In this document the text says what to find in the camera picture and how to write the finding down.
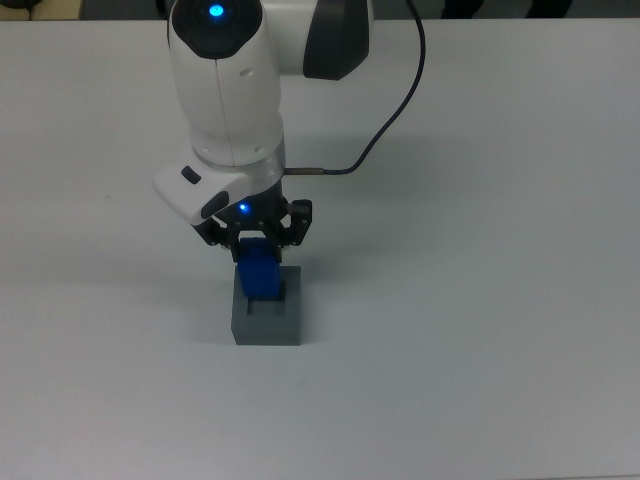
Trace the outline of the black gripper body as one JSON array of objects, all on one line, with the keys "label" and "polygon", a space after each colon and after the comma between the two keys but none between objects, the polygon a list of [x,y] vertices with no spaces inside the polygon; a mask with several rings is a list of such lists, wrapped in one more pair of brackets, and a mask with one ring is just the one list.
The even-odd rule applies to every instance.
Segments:
[{"label": "black gripper body", "polygon": [[246,197],[214,215],[218,224],[218,234],[231,229],[239,231],[261,230],[266,227],[276,233],[284,230],[282,219],[288,214],[287,201],[283,195],[282,183],[277,182],[269,189]]}]

